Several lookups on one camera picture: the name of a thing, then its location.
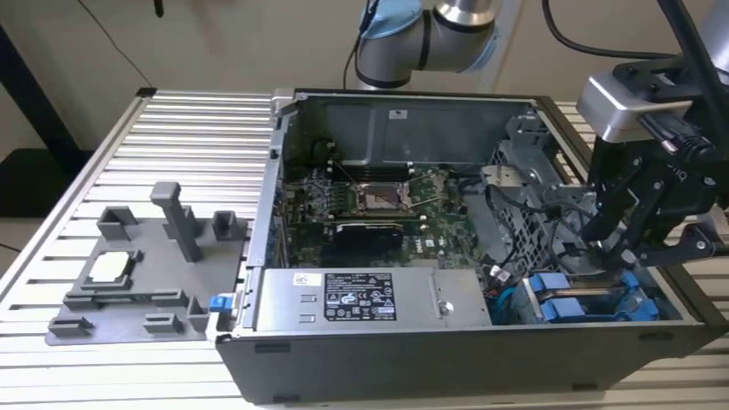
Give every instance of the gray post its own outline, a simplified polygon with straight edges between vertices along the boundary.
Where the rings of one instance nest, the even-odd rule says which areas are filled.
[[[180,205],[180,184],[177,182],[157,182],[149,199],[164,212],[168,220],[168,233],[177,242],[184,259],[188,262],[198,261],[202,259],[202,252],[194,242],[194,227],[190,226],[182,205]]]

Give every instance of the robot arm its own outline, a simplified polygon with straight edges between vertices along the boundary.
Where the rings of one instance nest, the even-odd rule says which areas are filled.
[[[358,88],[391,90],[411,71],[463,73],[486,63],[495,49],[495,0],[373,0],[357,37]]]
[[[709,26],[705,41],[679,0],[658,0],[682,55],[615,66],[589,78],[577,110],[599,139],[589,183],[597,214],[582,230],[585,241],[605,239],[625,221],[603,267],[670,265],[725,254],[710,225],[687,225],[678,243],[663,241],[686,216],[729,204],[729,103],[717,68],[729,26]],[[710,13],[729,17],[729,2]]]

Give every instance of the sticker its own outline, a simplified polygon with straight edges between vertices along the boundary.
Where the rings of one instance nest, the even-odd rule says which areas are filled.
[[[391,119],[391,120],[406,120],[407,119],[407,110],[406,109],[390,109],[389,110],[389,119]]]
[[[294,286],[321,286],[321,273],[294,273]]]
[[[326,320],[397,320],[391,273],[326,273],[324,292]]]

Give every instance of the power supply label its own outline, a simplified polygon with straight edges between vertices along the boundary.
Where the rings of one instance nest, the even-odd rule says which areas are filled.
[[[326,320],[397,320],[391,273],[328,273],[324,292]]]

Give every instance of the cable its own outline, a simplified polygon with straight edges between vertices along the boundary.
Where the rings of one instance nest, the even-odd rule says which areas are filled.
[[[590,54],[593,56],[627,58],[634,60],[658,60],[662,58],[674,57],[673,54],[647,53],[642,51],[606,50],[606,49],[598,49],[595,47],[578,44],[574,41],[571,41],[569,38],[566,38],[563,34],[559,32],[559,29],[557,28],[557,24],[554,23],[551,6],[549,4],[549,0],[542,0],[542,12],[545,14],[546,27],[549,28],[551,35],[554,36],[554,38],[557,39],[559,43],[562,43],[567,48],[570,48],[574,51],[578,51],[585,54]]]
[[[20,249],[14,248],[10,245],[5,245],[4,243],[0,243],[0,248],[5,248],[5,249],[10,250],[12,252],[20,253]]]
[[[717,70],[709,57],[709,52],[695,30],[694,21],[687,14],[686,6],[681,0],[658,0],[662,14],[670,24],[681,51],[686,57],[686,66],[693,80],[698,85],[706,106],[709,117],[715,128],[717,146],[729,144],[729,102],[726,101],[725,86],[718,80]]]
[[[112,35],[109,34],[109,32],[105,30],[104,28],[104,25],[101,24],[101,21],[98,21],[98,19],[96,18],[96,16],[93,15],[93,13],[90,12],[89,8],[86,7],[86,5],[82,3],[82,0],[76,0],[76,2],[81,5],[82,9],[86,10],[86,13],[89,14],[90,18],[93,19],[93,21],[96,21],[96,24],[98,26],[98,28],[101,29],[101,31],[104,32],[105,34],[105,37],[109,39],[109,41],[112,42],[112,46],[116,48],[116,51],[118,51],[118,54],[121,54],[121,57],[124,57],[124,60],[126,60],[126,62],[129,63],[129,65],[134,68],[134,70],[137,70],[137,73],[138,75],[141,76],[142,79],[145,79],[145,83],[146,85],[153,88],[152,86],[152,82],[149,81],[149,79],[146,78],[145,74],[141,72],[141,70],[138,69],[137,67],[137,64],[134,64],[134,62],[129,59],[129,57],[124,54],[124,51],[121,51],[121,49],[118,48],[118,45],[116,45],[116,42],[113,41],[113,38],[112,38]]]
[[[489,207],[489,211],[490,211],[490,214],[493,215],[493,219],[497,220],[497,223],[506,229],[506,233],[509,234],[509,237],[511,238],[511,250],[509,251],[503,260],[495,264],[498,267],[503,267],[505,264],[509,263],[509,261],[511,260],[513,255],[515,254],[515,232],[513,231],[503,217],[498,213],[497,207],[493,205],[493,199],[490,198],[489,186],[491,185],[486,185],[486,189],[482,192],[483,198],[486,200],[486,206]]]
[[[379,0],[374,0],[370,7],[370,1],[371,0],[366,0],[366,5],[363,6],[363,16],[362,16],[362,21],[359,22],[357,40],[354,40],[354,46],[352,47],[352,51],[349,52],[349,56],[346,58],[346,64],[344,65],[344,71],[341,72],[342,90],[346,90],[346,73],[349,71],[349,64],[352,63],[352,58],[354,58],[354,69],[357,70],[357,49],[359,47],[359,44],[362,43],[362,35],[369,29],[371,20],[374,19],[374,14],[377,13],[377,7],[379,6]]]

